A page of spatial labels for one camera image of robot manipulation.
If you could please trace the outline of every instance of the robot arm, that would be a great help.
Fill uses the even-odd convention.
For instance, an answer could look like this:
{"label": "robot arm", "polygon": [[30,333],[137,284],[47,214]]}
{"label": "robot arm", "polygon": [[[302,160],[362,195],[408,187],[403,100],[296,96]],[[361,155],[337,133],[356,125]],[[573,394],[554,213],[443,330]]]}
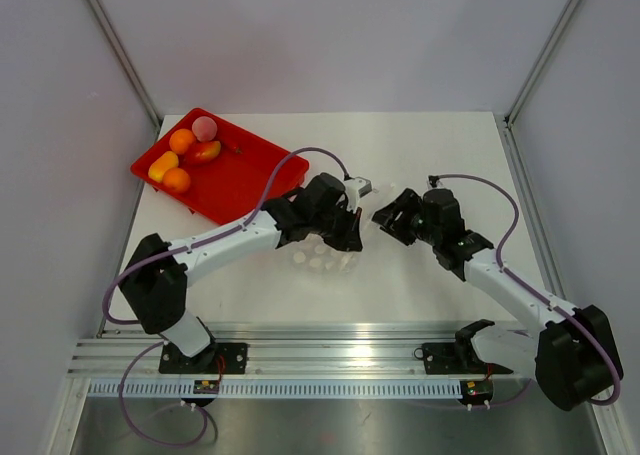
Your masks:
{"label": "robot arm", "polygon": [[[508,367],[536,380],[547,397],[563,410],[591,399],[611,386],[612,374],[593,344],[554,310],[559,308],[593,335],[622,378],[606,315],[595,306],[581,310],[525,280],[542,299],[532,296],[498,265],[493,244],[466,229],[460,205],[450,190],[434,186],[420,197],[406,189],[377,211],[373,221],[404,245],[416,240],[431,245],[443,268],[487,293],[527,328],[531,338],[503,330],[488,320],[459,330],[454,350],[463,367],[477,368],[486,363]],[[515,275],[524,280],[520,274]]]}
{"label": "robot arm", "polygon": [[[199,236],[164,242],[157,234],[142,239],[128,266],[167,250],[186,251],[150,263],[120,283],[120,289],[149,334],[174,344],[192,365],[207,366],[215,355],[215,339],[186,309],[186,292],[206,274],[253,252],[304,240],[310,233],[339,251],[362,251],[358,201],[371,191],[363,178],[345,182],[322,173],[296,190],[295,198],[268,200],[247,225],[243,217]],[[199,242],[216,239],[215,243]]]}

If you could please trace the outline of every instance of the white enclosure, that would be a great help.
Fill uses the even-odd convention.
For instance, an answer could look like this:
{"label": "white enclosure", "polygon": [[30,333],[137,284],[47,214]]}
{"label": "white enclosure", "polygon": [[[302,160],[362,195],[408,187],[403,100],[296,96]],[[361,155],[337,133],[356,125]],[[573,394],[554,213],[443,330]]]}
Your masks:
{"label": "white enclosure", "polygon": [[32,454],[100,321],[136,200],[126,167],[153,128],[83,0],[0,0],[0,15],[0,436]]}
{"label": "white enclosure", "polygon": [[164,114],[490,110],[566,0],[103,0]]}
{"label": "white enclosure", "polygon": [[[0,0],[3,453],[50,448],[79,338],[102,328],[122,338],[100,324],[100,298],[123,251],[128,256],[149,231],[171,238],[210,228],[163,194],[142,191],[129,173],[161,119],[166,131],[195,106],[235,114],[228,118],[287,149],[336,150],[354,173],[375,172],[379,181],[419,191],[428,174],[471,171],[517,191],[527,226],[512,242],[513,262],[609,316],[625,380],[620,402],[596,416],[608,453],[633,453],[631,438],[640,446],[637,1],[582,0],[574,13],[567,0]],[[545,46],[554,56],[539,57]],[[538,73],[532,67],[544,68],[542,76],[529,77]],[[510,113],[518,103],[522,110]],[[310,175],[331,170],[309,160]],[[473,202],[464,215],[474,228],[497,241],[510,214],[482,189],[455,190]],[[375,332],[379,322],[399,331],[484,316],[514,323],[487,297],[442,276],[426,249],[396,256],[390,242],[375,242],[377,258],[361,265],[393,275],[354,272],[345,278],[349,290],[337,279],[313,285],[274,257],[259,261],[272,271],[252,280],[243,270],[259,265],[255,259],[217,274],[217,282],[237,278],[216,295],[220,313],[206,287],[189,304],[208,321],[247,326],[361,321]],[[280,307],[251,301],[265,281],[271,295],[289,290]],[[404,295],[386,310],[386,292],[399,285]],[[309,307],[296,304],[293,290],[318,296],[327,287],[330,303],[316,300],[312,315],[296,316]],[[345,302],[353,293],[360,298]],[[374,305],[365,306],[366,294]],[[113,309],[130,315],[117,297]],[[135,329],[128,336],[143,336]],[[615,434],[624,439],[627,426],[622,446]]]}
{"label": "white enclosure", "polygon": [[[638,0],[586,0],[515,126],[567,296],[608,314],[628,380],[640,373],[639,18]],[[638,437],[640,394],[620,405]]]}

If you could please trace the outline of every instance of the metal frame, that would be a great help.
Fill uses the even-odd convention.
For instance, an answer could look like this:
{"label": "metal frame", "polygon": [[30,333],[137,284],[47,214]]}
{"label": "metal frame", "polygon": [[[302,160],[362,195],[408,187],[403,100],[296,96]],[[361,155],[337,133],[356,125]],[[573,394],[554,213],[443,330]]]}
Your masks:
{"label": "metal frame", "polygon": [[157,109],[155,104],[153,103],[153,100],[149,96],[147,90],[144,88],[144,84],[142,83],[142,80],[140,80],[140,77],[138,76],[138,73],[136,72],[136,69],[134,68],[133,63],[131,63],[129,56],[127,55],[127,51],[125,50],[124,45],[120,41],[120,37],[118,37],[117,32],[113,28],[113,24],[109,19],[109,15],[105,10],[102,1],[101,0],[84,0],[84,1],[87,3],[87,6],[91,11],[91,14],[93,15],[94,19],[98,23],[100,31],[104,35],[105,39],[107,40],[107,43],[109,44],[109,47],[111,48],[111,51],[113,52],[116,59],[118,60],[118,63],[122,67],[122,70],[124,71],[124,74],[127,77],[127,80],[129,80],[129,83],[131,84],[131,88],[133,88],[133,91],[136,93],[136,95],[138,96],[138,99],[140,100],[140,103],[142,104],[145,111],[147,112],[149,120],[151,120],[151,123],[153,124],[156,131],[160,130],[163,116],[160,113],[160,111]]}
{"label": "metal frame", "polygon": [[90,379],[88,378],[67,379],[65,381],[64,402],[58,413],[55,428],[45,453],[58,455],[71,452],[89,386]]}
{"label": "metal frame", "polygon": [[[199,391],[202,376],[127,380],[126,398],[201,398],[211,394]],[[115,398],[120,378],[94,378],[89,386],[90,398]],[[461,383],[456,380],[243,380],[225,379],[215,398],[261,400],[452,400],[462,398]]]}
{"label": "metal frame", "polygon": [[[220,341],[246,341],[246,332],[227,333]],[[398,331],[392,338],[259,339],[249,342],[246,373],[229,380],[460,380],[478,376],[427,376],[414,350],[425,340],[451,341],[433,333]],[[69,365],[69,379],[121,377],[131,360],[156,339],[86,339],[76,346]],[[158,352],[150,352],[131,370],[131,379],[185,379],[194,377],[158,373]]]}
{"label": "metal frame", "polygon": [[553,26],[551,33],[547,37],[547,40],[538,55],[533,67],[529,71],[527,78],[525,79],[522,88],[518,92],[516,99],[514,100],[511,108],[506,117],[507,126],[513,127],[518,115],[522,111],[524,105],[527,103],[531,93],[535,89],[540,77],[544,73],[545,68],[552,60],[553,54],[558,49],[560,42],[567,33],[567,29],[571,20],[573,20],[584,0],[567,0],[567,3],[558,18],[558,21]]}
{"label": "metal frame", "polygon": [[[221,340],[254,341],[254,340],[393,340],[446,338],[468,320],[446,322],[375,322],[375,323],[254,323],[254,322],[210,322],[207,328]],[[501,326],[506,330],[522,330],[522,324],[504,322]],[[106,330],[99,338],[106,339],[153,339],[139,327],[134,329]]]}
{"label": "metal frame", "polygon": [[[159,132],[160,132],[160,129],[154,130],[153,140],[156,140],[158,138]],[[136,201],[134,202],[133,209],[131,210],[131,215],[129,217],[129,225],[127,226],[127,233],[123,239],[122,247],[120,248],[120,256],[118,257],[118,263],[116,264],[116,268],[113,272],[113,278],[116,278],[118,275],[120,275],[120,267],[122,267],[122,264],[124,263],[124,256],[127,251],[127,243],[129,242],[129,237],[131,236],[131,230],[133,230],[133,222],[135,221],[136,214],[138,213],[138,207],[140,206],[140,199],[142,198],[143,189],[144,189],[144,181],[138,180],[138,185],[136,186],[136,191],[137,191]],[[102,315],[102,317],[100,317],[100,324],[98,325],[98,331],[96,332],[97,338],[102,337],[106,323],[107,323],[107,319],[104,317],[104,315]]]}
{"label": "metal frame", "polygon": [[[512,128],[507,125],[507,119],[496,116],[496,123],[503,137],[507,162],[514,178],[518,197],[523,205],[522,211],[527,228],[533,237],[533,247],[545,285],[557,296],[566,298],[562,288],[561,275],[553,256],[553,249],[536,206],[536,197],[532,191],[530,178],[527,176],[527,169],[518,148],[517,139],[514,137]],[[614,404],[608,407],[592,405],[591,408],[607,453],[610,455],[636,453],[633,439],[620,407]]]}

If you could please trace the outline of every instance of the purple cable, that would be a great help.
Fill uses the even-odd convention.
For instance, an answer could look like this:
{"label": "purple cable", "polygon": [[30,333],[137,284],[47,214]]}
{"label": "purple cable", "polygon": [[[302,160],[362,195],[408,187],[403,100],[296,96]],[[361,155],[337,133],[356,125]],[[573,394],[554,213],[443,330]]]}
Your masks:
{"label": "purple cable", "polygon": [[[481,178],[481,177],[476,177],[474,175],[465,175],[465,174],[460,174],[460,173],[449,173],[449,174],[446,174],[446,175],[438,175],[437,178],[439,178],[441,180],[442,179],[446,179],[446,178],[461,178],[461,179],[465,179],[465,180],[473,180],[475,182],[480,182],[480,183],[483,183],[485,185],[489,185],[491,188],[497,190],[507,200],[509,200],[509,203],[511,204],[511,207],[513,208],[513,222],[511,223],[511,226],[509,227],[509,230],[507,230],[507,232],[504,234],[504,236],[500,240],[500,243],[498,243],[498,248],[496,249],[496,262],[498,263],[498,266],[504,271],[504,273],[506,273],[512,280],[514,280],[518,285],[520,285],[522,288],[524,288],[527,292],[529,292],[531,295],[533,295],[540,302],[544,303],[547,307],[549,307],[550,306],[550,301],[549,301],[549,299],[547,297],[545,297],[543,294],[538,292],[535,288],[533,288],[527,282],[522,280],[518,275],[516,275],[511,270],[509,270],[509,268],[504,266],[504,261],[503,261],[503,258],[502,258],[502,250],[504,248],[505,243],[507,242],[507,240],[509,239],[509,237],[511,236],[511,234],[515,230],[516,225],[518,224],[518,221],[520,220],[520,210],[518,209],[518,204],[516,203],[514,198],[511,195],[509,195],[509,193],[505,189],[500,187],[499,185],[496,185],[495,183],[493,183],[490,180],[487,180],[487,179]],[[607,368],[609,369],[609,372],[611,373],[611,378],[613,379],[613,393],[611,394],[611,396],[606,400],[591,399],[589,401],[593,405],[598,405],[598,406],[606,406],[606,405],[611,405],[611,404],[615,403],[618,400],[618,398],[620,397],[620,376],[618,375],[618,370],[616,370],[616,367],[613,364],[613,361],[611,360],[611,357],[605,351],[605,349],[602,348],[602,345],[600,345],[600,343],[595,339],[595,337],[593,335],[591,335],[589,330],[587,330],[584,327],[584,325],[579,323],[571,314],[567,313],[565,310],[563,310],[560,307],[553,307],[553,310],[556,313],[559,313],[560,315],[562,315],[571,325],[573,325],[589,341],[589,343],[591,343],[591,345],[593,345],[593,348],[595,348],[596,352],[598,352],[598,355],[600,355],[600,357],[602,357],[602,359],[604,360],[605,365],[607,366]]]}
{"label": "purple cable", "polygon": [[140,352],[138,355],[136,355],[136,357],[131,361],[131,363],[129,364],[129,366],[126,368],[126,370],[124,371],[124,373],[122,374],[122,379],[120,380],[120,385],[118,386],[118,402],[120,403],[120,410],[122,411],[122,416],[124,417],[124,421],[126,422],[127,426],[131,429],[131,431],[133,433],[135,433],[136,435],[138,435],[140,438],[154,443],[156,445],[159,445],[161,447],[166,447],[166,448],[187,448],[190,447],[192,445],[195,445],[196,443],[198,443],[202,437],[204,437],[205,432],[207,431],[207,424],[208,421],[211,420],[211,422],[213,422],[213,418],[211,417],[211,415],[209,414],[209,412],[207,412],[204,408],[198,407],[197,405],[195,406],[195,409],[198,410],[198,412],[200,412],[200,415],[202,415],[202,430],[200,430],[200,433],[198,435],[196,435],[195,438],[193,438],[192,440],[188,441],[188,442],[184,442],[184,443],[170,443],[170,442],[164,442],[162,440],[158,440],[157,438],[153,438],[149,435],[147,435],[146,433],[144,433],[142,430],[140,430],[135,423],[133,423],[133,420],[131,420],[131,417],[129,416],[129,413],[127,412],[127,407],[124,404],[124,384],[127,380],[127,376],[129,375],[129,373],[131,372],[131,370],[133,369],[133,366],[138,363],[138,361],[144,357],[147,353],[149,353],[151,350],[155,350],[156,348],[160,348],[162,347],[162,345],[164,344],[164,342],[157,342],[154,343],[153,345],[151,345],[150,347],[145,348],[142,352]]}
{"label": "purple cable", "polygon": [[[275,168],[271,172],[271,175],[269,176],[269,179],[267,180],[267,184],[264,187],[262,195],[260,195],[260,199],[256,204],[256,208],[253,209],[253,211],[249,214],[249,217],[244,221],[244,223],[240,225],[235,225],[225,232],[219,233],[217,235],[213,235],[209,238],[205,238],[204,240],[200,240],[199,242],[194,243],[191,247],[192,248],[203,247],[205,245],[208,245],[209,243],[216,242],[225,237],[228,237],[229,235],[239,232],[240,230],[243,230],[247,225],[249,225],[258,216],[258,213],[260,212],[262,205],[264,204],[267,197],[269,196],[271,187],[273,186],[273,183],[276,179],[276,175],[278,174],[280,169],[284,166],[285,163],[287,163],[293,157],[303,152],[318,152],[333,158],[342,169],[345,180],[349,178],[349,172],[347,172],[347,168],[344,166],[344,163],[342,163],[342,160],[340,160],[335,154],[331,153],[330,151],[325,150],[324,148],[318,148],[318,147],[304,147],[304,148],[299,148],[298,150],[294,150],[293,152],[288,153],[275,166]],[[126,277],[131,275],[136,270],[140,270],[142,267],[145,267],[150,263],[157,262],[158,260],[162,260],[163,258],[171,257],[179,253],[184,253],[188,250],[189,250],[189,247],[179,247],[179,248],[174,248],[172,250],[167,250],[166,252],[158,253],[157,255],[153,255],[149,258],[145,258],[144,260],[140,260],[139,262],[131,265],[129,268],[124,270],[107,287],[104,297],[102,298],[102,313],[104,314],[104,318],[107,321],[116,325],[137,325],[139,323],[138,320],[122,320],[122,319],[113,317],[109,313],[109,308],[111,307],[111,299],[113,298],[113,292],[115,291],[116,287],[120,284],[120,282],[122,282]]]}
{"label": "purple cable", "polygon": [[[184,408],[185,406],[183,406],[181,403],[172,403],[170,405],[165,405],[164,407],[160,407],[159,409],[157,409],[156,411],[150,413],[149,415],[147,415],[147,417],[142,420],[141,422],[138,422],[138,426],[145,424],[147,422],[149,422],[150,420],[153,420],[154,418],[156,418],[158,415],[160,415],[161,413],[164,412],[168,412],[171,411],[173,409],[176,408]],[[97,412],[96,418],[97,420],[97,425],[98,425],[98,431],[100,432],[100,435],[102,436],[102,438],[104,439],[108,439],[109,441],[112,442],[116,442],[118,440],[123,440],[125,438],[127,438],[130,435],[133,435],[133,432],[131,430],[128,430],[124,433],[121,433],[120,435],[115,435],[113,437],[108,437],[105,430],[104,430],[104,425],[102,423],[101,420],[101,416],[99,415],[100,412]],[[218,427],[216,425],[215,420],[213,419],[213,417],[211,416],[211,414],[209,412],[207,412],[207,416],[209,418],[209,421],[211,422],[211,426],[213,427],[213,430],[215,431],[215,437],[214,437],[214,441],[218,439]]]}

